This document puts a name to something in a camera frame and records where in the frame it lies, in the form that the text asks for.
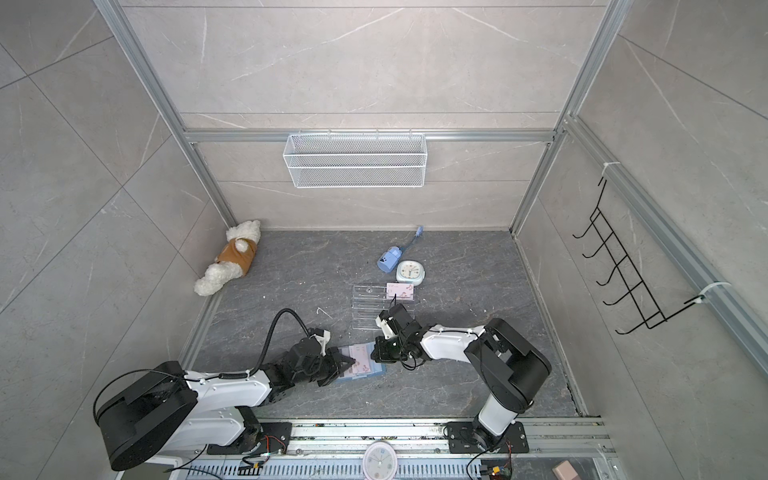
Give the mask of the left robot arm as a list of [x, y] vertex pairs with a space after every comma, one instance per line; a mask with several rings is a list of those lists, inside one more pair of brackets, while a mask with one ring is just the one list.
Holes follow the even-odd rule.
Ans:
[[254, 408], [278, 401], [298, 383], [326, 386], [354, 366], [329, 339], [327, 331], [311, 335], [245, 372], [186, 371], [176, 361], [147, 370], [94, 412], [111, 469], [203, 445], [241, 449], [246, 431], [258, 427]]

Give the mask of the blue leather card holder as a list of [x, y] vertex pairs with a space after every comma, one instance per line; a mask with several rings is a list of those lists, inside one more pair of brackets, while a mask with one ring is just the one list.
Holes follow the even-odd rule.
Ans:
[[386, 366], [371, 359], [374, 346], [374, 342], [368, 342], [341, 347], [340, 352], [344, 356], [352, 358], [354, 363], [337, 379], [337, 382], [384, 375], [386, 373]]

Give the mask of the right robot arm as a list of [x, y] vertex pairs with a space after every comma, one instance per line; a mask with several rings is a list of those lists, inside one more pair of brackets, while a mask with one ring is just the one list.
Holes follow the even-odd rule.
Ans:
[[409, 371], [436, 360], [473, 366], [489, 397], [465, 437], [486, 451], [510, 436], [517, 417], [533, 405], [552, 371], [546, 356], [500, 318], [464, 329], [423, 326], [396, 304], [379, 313], [376, 325], [383, 332], [371, 353], [377, 363], [399, 363]]

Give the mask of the clear acrylic organizer tray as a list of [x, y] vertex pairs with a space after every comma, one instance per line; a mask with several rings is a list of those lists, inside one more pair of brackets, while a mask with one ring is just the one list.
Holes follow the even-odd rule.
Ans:
[[385, 284], [354, 285], [351, 295], [351, 325], [354, 329], [370, 331], [376, 327], [376, 318], [381, 311], [388, 310], [395, 304], [404, 304], [412, 311], [418, 303], [416, 294], [413, 294], [411, 299], [389, 297]]

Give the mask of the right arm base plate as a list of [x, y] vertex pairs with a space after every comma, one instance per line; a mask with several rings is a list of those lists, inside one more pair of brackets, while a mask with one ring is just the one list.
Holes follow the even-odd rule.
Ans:
[[478, 422], [448, 422], [443, 434], [452, 454], [476, 454], [502, 451], [524, 454], [530, 451], [524, 426], [520, 422], [509, 424], [505, 431], [494, 436]]

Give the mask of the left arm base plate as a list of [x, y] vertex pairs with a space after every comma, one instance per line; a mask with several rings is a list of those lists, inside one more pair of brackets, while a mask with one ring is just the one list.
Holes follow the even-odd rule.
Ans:
[[206, 448], [208, 455], [261, 455], [286, 453], [291, 441], [291, 422], [267, 422], [247, 426], [230, 445], [212, 445]]

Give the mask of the pink white credit card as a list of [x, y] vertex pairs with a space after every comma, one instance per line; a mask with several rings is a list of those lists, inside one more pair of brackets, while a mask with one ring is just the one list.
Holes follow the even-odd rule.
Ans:
[[409, 283], [390, 282], [386, 284], [385, 298], [388, 300], [412, 301], [415, 287]]

